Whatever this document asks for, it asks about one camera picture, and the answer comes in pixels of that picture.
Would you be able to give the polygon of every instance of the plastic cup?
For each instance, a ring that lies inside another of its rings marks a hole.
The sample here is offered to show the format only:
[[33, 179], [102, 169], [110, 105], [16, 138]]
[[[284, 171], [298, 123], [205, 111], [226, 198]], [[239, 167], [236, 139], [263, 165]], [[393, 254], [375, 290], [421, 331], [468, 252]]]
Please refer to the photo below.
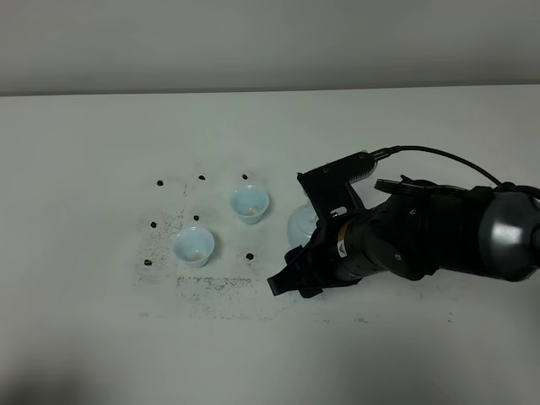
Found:
[[290, 247], [306, 246], [317, 227], [317, 213], [308, 202], [290, 214], [287, 223], [287, 239]]
[[268, 208], [268, 193], [255, 186], [242, 186], [230, 196], [230, 207], [245, 224], [256, 224]]
[[210, 231], [200, 226], [182, 229], [172, 240], [172, 251], [189, 267], [204, 266], [214, 247]]

